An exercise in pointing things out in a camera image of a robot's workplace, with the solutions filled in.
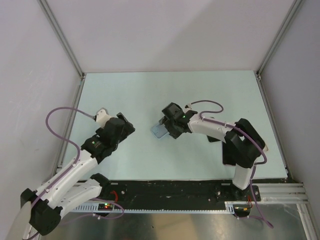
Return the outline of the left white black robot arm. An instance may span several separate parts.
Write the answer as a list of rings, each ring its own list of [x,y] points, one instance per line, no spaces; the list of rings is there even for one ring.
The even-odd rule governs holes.
[[[84,202],[95,198],[104,200],[111,194],[110,181],[100,173],[92,175],[81,186],[74,185],[111,156],[135,128],[121,112],[110,116],[104,108],[92,119],[99,128],[76,147],[73,160],[37,189],[26,188],[20,195],[22,206],[27,202],[31,204],[28,224],[38,235],[45,236],[52,232],[67,213]]]

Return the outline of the right aluminium side rail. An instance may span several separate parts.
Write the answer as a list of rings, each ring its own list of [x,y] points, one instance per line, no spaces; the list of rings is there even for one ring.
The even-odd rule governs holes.
[[[292,171],[290,170],[290,165],[288,164],[288,161],[286,158],[286,154],[285,154],[283,144],[280,139],[279,131],[277,129],[277,125],[276,125],[275,118],[274,118],[274,115],[273,115],[273,112],[271,109],[271,105],[270,105],[270,102],[268,100],[268,96],[266,94],[265,88],[262,83],[262,77],[258,73],[255,73],[254,75],[255,75],[255,79],[256,79],[261,97],[263,99],[263,103],[264,103],[264,106],[265,106],[265,109],[266,109],[266,112],[267,112],[267,115],[268,115],[268,118],[269,118],[269,121],[271,124],[271,128],[272,128],[275,140],[276,140],[277,147],[279,149],[279,153],[281,155],[281,159],[284,164],[284,168],[286,169],[286,172],[287,172],[287,179],[288,179],[287,182],[288,183],[291,183],[291,182],[297,183],[297,181],[294,179]]]

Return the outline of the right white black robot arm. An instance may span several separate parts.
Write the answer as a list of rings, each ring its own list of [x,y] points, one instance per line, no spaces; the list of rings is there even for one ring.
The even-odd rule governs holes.
[[[177,139],[184,133],[205,135],[209,142],[222,143],[222,163],[234,166],[230,194],[238,201],[249,195],[257,159],[265,157],[265,141],[245,118],[229,123],[206,117],[206,111],[197,112],[191,104],[184,108],[171,102],[163,110],[159,124]]]

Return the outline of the black phone pink edge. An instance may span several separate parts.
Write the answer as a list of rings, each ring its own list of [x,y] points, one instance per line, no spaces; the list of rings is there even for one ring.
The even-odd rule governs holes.
[[[230,147],[222,142],[222,164],[224,166],[235,166],[236,161],[233,158],[233,152]]]

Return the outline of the right aluminium corner post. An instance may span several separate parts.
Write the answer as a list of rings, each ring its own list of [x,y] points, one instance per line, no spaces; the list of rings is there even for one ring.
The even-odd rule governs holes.
[[[279,48],[282,43],[286,33],[294,22],[296,16],[298,15],[300,9],[302,8],[305,0],[294,0],[290,6],[287,14],[285,15],[284,20],[282,21],[278,31],[276,32],[275,37],[273,38],[271,45],[269,46],[266,54],[264,55],[259,67],[256,70],[257,77],[261,76],[267,67],[268,63],[272,59],[273,55],[276,53],[276,50]]]

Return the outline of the black smartphone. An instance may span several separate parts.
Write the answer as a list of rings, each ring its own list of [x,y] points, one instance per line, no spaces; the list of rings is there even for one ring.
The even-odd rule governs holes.
[[[215,137],[212,137],[212,136],[208,136],[208,135],[206,137],[207,137],[207,140],[208,140],[209,143],[221,142],[221,140],[218,139],[218,138],[215,138]]]

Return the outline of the aluminium side rail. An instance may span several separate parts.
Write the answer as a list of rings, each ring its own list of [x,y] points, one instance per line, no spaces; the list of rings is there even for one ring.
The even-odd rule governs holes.
[[[85,84],[85,79],[86,79],[86,74],[84,73],[83,76],[80,78],[80,81],[76,87],[75,96],[74,96],[72,104],[71,104],[71,107],[73,107],[73,108],[77,108],[79,105],[81,94],[82,94],[83,87]],[[74,120],[76,117],[76,113],[71,110],[67,116],[68,116],[68,118],[67,118],[67,122],[66,122],[66,127],[63,131],[62,136],[66,139],[69,139],[70,135],[71,135],[72,127],[74,124]],[[53,165],[53,170],[51,171],[50,177],[53,177],[57,173],[57,171],[62,168],[63,160],[64,160],[64,157],[65,157],[65,154],[67,151],[67,147],[68,147],[68,143],[65,140],[62,140],[60,142],[60,145],[58,148],[57,157],[55,159],[55,162]]]
[[[265,109],[266,109],[266,112],[267,112],[267,115],[268,115],[268,118],[269,118],[269,121],[271,124],[271,128],[272,128],[275,140],[276,140],[277,147],[279,149],[279,153],[281,155],[281,159],[284,164],[284,168],[286,169],[286,172],[287,172],[287,179],[288,179],[287,182],[288,183],[291,183],[291,182],[297,183],[297,181],[294,179],[292,171],[290,170],[290,165],[288,164],[288,161],[286,158],[286,154],[285,154],[283,144],[280,139],[279,131],[277,129],[277,125],[276,125],[275,118],[274,118],[274,115],[273,115],[273,112],[271,109],[271,105],[270,105],[270,102],[268,100],[268,96],[266,94],[265,88],[262,83],[262,77],[258,73],[255,73],[254,75],[255,75],[255,79],[256,79],[261,97],[263,99],[263,103],[264,103],[264,106],[265,106]]]

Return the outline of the left aluminium side rail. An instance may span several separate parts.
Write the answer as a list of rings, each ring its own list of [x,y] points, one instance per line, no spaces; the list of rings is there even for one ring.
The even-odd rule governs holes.
[[[82,94],[83,87],[85,84],[85,79],[86,79],[86,74],[84,73],[83,76],[80,78],[80,81],[76,87],[75,96],[74,96],[72,104],[71,104],[71,107],[73,107],[73,108],[77,108],[79,105],[81,94]],[[71,135],[72,127],[74,124],[74,120],[76,117],[76,113],[71,110],[67,116],[68,116],[68,118],[67,118],[67,122],[66,122],[66,127],[63,131],[62,136],[66,139],[69,139],[70,135]],[[63,160],[64,160],[64,157],[65,157],[65,154],[67,151],[67,147],[68,147],[68,143],[65,140],[62,140],[60,142],[60,145],[58,148],[57,157],[55,159],[55,162],[53,165],[53,170],[51,171],[50,177],[53,177],[57,173],[57,171],[62,168]]]

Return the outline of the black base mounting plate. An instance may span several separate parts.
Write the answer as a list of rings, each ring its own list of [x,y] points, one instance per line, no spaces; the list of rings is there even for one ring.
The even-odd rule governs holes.
[[[124,202],[133,197],[210,197],[218,201],[261,201],[257,185],[244,190],[229,180],[112,180],[99,194],[104,200]]]

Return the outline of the left controller board with LEDs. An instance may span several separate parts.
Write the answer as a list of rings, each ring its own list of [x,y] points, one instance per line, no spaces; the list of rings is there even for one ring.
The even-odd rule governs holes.
[[[111,211],[114,208],[114,205],[111,203],[99,203],[98,210],[99,211]]]

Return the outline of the aluminium corner post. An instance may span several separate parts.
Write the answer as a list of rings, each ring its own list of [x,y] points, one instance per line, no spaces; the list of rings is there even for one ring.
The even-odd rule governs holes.
[[[83,72],[60,24],[57,21],[57,18],[52,11],[49,3],[47,0],[37,0],[37,3],[39,4],[40,8],[42,9],[48,23],[50,24],[53,32],[55,33],[58,41],[60,42],[63,50],[65,51],[67,57],[69,58],[70,62],[72,63],[75,71],[77,72],[80,79],[83,79],[85,76],[85,73]]]
[[[259,67],[256,70],[257,77],[261,76],[267,67],[268,63],[272,59],[273,55],[276,53],[276,50],[279,48],[282,43],[286,33],[294,22],[296,16],[298,15],[300,9],[302,8],[305,0],[294,0],[290,6],[287,14],[285,15],[284,20],[282,21],[278,31],[276,32],[275,37],[273,38],[271,45],[269,46],[266,54],[264,55]]]

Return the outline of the left aluminium corner post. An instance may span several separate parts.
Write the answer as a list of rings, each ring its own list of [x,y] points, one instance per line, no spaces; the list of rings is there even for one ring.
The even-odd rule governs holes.
[[[55,33],[58,41],[60,42],[63,50],[65,51],[67,57],[69,58],[70,62],[72,63],[75,71],[77,72],[80,79],[83,79],[85,76],[85,73],[83,72],[60,24],[57,21],[57,18],[52,11],[49,3],[47,0],[37,0],[37,3],[39,4],[40,8],[42,9],[48,23],[50,24],[53,32]]]

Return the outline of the light blue phone case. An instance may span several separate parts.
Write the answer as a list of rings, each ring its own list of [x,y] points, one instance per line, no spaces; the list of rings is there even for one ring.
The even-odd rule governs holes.
[[[156,124],[150,130],[156,139],[161,139],[168,135],[168,130],[163,124]]]

